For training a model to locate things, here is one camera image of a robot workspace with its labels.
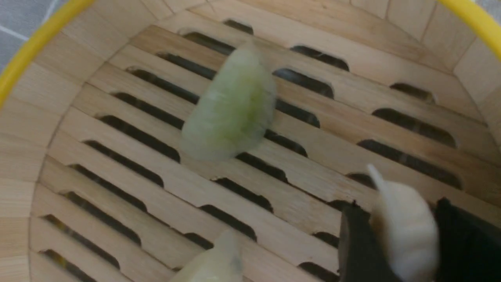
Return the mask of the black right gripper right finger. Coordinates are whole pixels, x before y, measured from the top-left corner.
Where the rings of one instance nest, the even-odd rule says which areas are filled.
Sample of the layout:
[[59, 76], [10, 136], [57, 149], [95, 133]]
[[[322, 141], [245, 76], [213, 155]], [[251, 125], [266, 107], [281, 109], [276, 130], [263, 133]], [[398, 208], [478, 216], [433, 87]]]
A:
[[437, 282], [499, 282], [501, 231], [471, 213], [440, 199], [434, 210], [440, 233]]

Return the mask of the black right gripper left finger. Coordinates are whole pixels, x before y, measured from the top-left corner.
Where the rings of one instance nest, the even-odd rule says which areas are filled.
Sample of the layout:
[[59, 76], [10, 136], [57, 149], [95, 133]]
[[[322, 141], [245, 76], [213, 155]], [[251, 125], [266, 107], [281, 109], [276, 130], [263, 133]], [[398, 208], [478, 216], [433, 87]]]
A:
[[338, 260], [340, 282], [400, 281], [384, 257], [368, 214], [356, 202], [342, 211]]

